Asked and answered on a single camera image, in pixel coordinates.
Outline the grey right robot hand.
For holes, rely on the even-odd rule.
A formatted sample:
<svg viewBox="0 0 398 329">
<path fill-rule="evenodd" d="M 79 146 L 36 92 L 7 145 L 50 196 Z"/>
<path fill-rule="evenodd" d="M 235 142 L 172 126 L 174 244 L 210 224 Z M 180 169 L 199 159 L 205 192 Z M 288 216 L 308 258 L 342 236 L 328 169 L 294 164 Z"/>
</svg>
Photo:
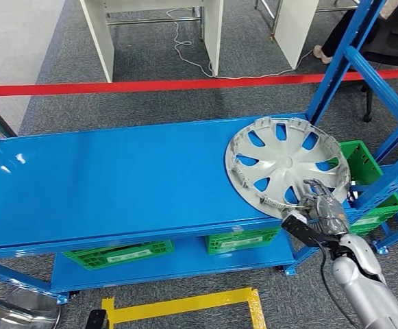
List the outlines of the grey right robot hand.
<svg viewBox="0 0 398 329">
<path fill-rule="evenodd" d="M 321 231 L 339 236 L 349 232 L 349 223 L 343 205 L 320 180 L 303 180 L 310 187 L 300 202 L 303 212 L 310 219 L 317 220 Z"/>
</svg>

